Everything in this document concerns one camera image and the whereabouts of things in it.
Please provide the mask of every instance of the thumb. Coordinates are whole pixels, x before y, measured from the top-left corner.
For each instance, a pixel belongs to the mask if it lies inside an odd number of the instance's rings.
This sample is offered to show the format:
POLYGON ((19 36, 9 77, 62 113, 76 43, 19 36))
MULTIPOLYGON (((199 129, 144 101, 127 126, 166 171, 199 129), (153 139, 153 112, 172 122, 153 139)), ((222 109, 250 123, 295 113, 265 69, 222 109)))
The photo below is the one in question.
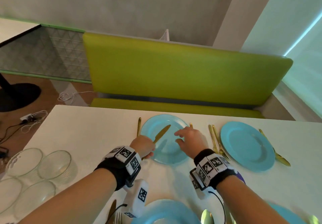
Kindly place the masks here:
POLYGON ((182 139, 180 139, 180 138, 177 138, 175 141, 176 141, 177 144, 179 144, 180 149, 182 149, 184 141, 182 139))

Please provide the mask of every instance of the glass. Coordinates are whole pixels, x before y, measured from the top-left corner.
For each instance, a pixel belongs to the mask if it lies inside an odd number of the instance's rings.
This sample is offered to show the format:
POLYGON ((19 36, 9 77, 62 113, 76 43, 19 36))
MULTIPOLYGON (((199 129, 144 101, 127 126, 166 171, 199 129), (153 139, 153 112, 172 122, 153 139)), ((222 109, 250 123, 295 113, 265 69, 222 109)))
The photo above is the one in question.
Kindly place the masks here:
POLYGON ((56 187, 50 181, 40 181, 27 188, 14 204, 14 216, 21 220, 30 212, 55 196, 56 187))
POLYGON ((19 198, 23 183, 17 178, 0 181, 0 214, 9 209, 19 198))
POLYGON ((38 148, 22 150, 10 159, 6 165, 6 174, 19 177, 27 185, 34 184, 41 180, 36 169, 42 157, 43 152, 38 148))
POLYGON ((67 183, 75 167, 69 152, 58 150, 50 153, 38 166, 38 174, 46 180, 53 180, 57 184, 67 183))

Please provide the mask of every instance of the purple object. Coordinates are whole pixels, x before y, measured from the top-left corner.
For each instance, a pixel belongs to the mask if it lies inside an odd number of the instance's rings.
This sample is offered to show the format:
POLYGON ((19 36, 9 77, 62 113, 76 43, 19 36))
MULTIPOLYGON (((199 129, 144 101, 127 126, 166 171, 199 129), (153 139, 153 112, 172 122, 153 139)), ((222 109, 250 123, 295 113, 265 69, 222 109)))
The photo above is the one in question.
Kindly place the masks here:
POLYGON ((245 180, 243 179, 243 177, 241 176, 241 174, 239 172, 237 172, 237 175, 236 175, 240 180, 242 180, 245 183, 245 180))

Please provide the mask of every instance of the person's right arm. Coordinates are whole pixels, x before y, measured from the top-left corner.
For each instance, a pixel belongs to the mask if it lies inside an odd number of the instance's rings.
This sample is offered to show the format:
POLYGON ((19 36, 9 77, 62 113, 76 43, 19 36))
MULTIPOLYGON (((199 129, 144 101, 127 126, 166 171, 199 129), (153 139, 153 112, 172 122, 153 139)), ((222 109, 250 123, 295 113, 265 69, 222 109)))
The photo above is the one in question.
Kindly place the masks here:
MULTIPOLYGON (((185 127, 176 136, 181 150, 194 159, 201 151, 208 149, 206 138, 198 130, 185 127)), ((216 190, 229 207, 238 224, 288 224, 271 206, 255 194, 236 176, 228 176, 220 182, 216 190)))

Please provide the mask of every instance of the person's left hand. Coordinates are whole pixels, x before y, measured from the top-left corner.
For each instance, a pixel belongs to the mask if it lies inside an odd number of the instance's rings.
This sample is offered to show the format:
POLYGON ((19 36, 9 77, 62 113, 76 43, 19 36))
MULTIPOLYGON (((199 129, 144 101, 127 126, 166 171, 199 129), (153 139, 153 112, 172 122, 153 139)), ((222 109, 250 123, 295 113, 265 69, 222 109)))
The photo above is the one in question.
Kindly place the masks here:
POLYGON ((155 150, 155 144, 152 142, 150 138, 147 136, 139 135, 136 137, 130 147, 135 150, 135 152, 139 153, 140 157, 148 159, 153 156, 153 150, 155 150))

